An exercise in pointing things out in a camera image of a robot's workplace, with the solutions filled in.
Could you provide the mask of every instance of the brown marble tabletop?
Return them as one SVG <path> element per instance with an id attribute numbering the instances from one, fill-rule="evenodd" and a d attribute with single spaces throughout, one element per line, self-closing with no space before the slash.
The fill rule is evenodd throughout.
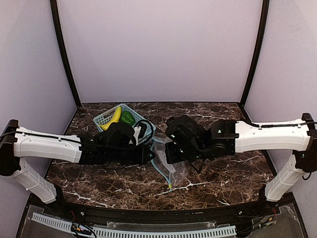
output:
<path id="1" fill-rule="evenodd" d="M 118 103 L 83 104 L 67 135 L 96 134 L 93 118 Z M 186 114 L 209 128 L 218 119 L 244 119 L 236 103 L 127 103 L 164 136 L 166 120 Z M 186 179 L 169 192 L 167 182 L 151 163 L 118 171 L 54 160 L 49 182 L 63 189 L 67 201 L 90 206 L 136 210 L 181 210 L 234 205 L 258 198 L 259 189 L 273 178 L 261 151 L 207 160 L 202 172 L 189 167 Z"/>

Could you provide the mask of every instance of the basket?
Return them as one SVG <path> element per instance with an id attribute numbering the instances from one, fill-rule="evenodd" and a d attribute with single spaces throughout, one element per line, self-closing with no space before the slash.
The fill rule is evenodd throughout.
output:
<path id="1" fill-rule="evenodd" d="M 108 111 L 106 111 L 106 112 L 104 112 L 104 113 L 102 113 L 102 114 L 100 114 L 99 116 L 96 116 L 96 117 L 94 118 L 94 123 L 96 124 L 97 129 L 98 129 L 99 132 L 103 132 L 103 131 L 104 131 L 104 130 L 99 126 L 99 124 L 100 124 L 100 125 L 104 125 L 104 124 L 108 123 L 108 122 L 112 119 L 113 114 L 114 114 L 114 112 L 115 112 L 115 110 L 116 110 L 117 107 L 121 107 L 121 108 L 122 108 L 122 112 L 124 112 L 124 111 L 130 112 L 130 113 L 132 114 L 132 116 L 134 117 L 134 119 L 135 119 L 135 123 L 137 123 L 137 122 L 140 121 L 140 120 L 146 120 L 143 116 L 141 116 L 140 114 L 138 114 L 136 111 L 132 110 L 132 109 L 129 108 L 127 105 L 125 105 L 125 104 L 122 103 L 122 104 L 120 104 L 120 105 L 118 105 L 118 106 L 116 106 L 116 107 L 114 107 L 114 108 L 111 108 L 110 110 L 108 110 Z M 155 125 L 153 125 L 153 123 L 151 123 L 151 124 L 152 124 L 152 126 L 153 126 L 153 135 L 154 135 L 157 128 L 156 128 Z M 147 130 L 145 131 L 145 134 L 144 134 L 143 138 L 141 138 L 141 139 L 139 140 L 139 143 L 142 143 L 143 141 L 145 141 L 145 140 L 146 140 L 148 137 L 150 137 L 150 136 L 151 136 L 151 128 L 150 128 L 149 125 L 147 125 Z"/>

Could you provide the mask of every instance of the banana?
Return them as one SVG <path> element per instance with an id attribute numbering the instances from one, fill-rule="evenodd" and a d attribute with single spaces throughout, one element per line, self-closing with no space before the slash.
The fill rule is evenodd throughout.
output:
<path id="1" fill-rule="evenodd" d="M 104 124 L 104 125 L 99 125 L 102 128 L 102 130 L 108 130 L 108 128 L 111 125 L 111 123 L 118 122 L 119 119 L 120 119 L 120 116 L 121 116 L 121 111 L 122 111 L 122 108 L 121 107 L 117 107 L 117 109 L 115 110 L 114 115 L 111 118 L 111 120 L 108 123 Z"/>

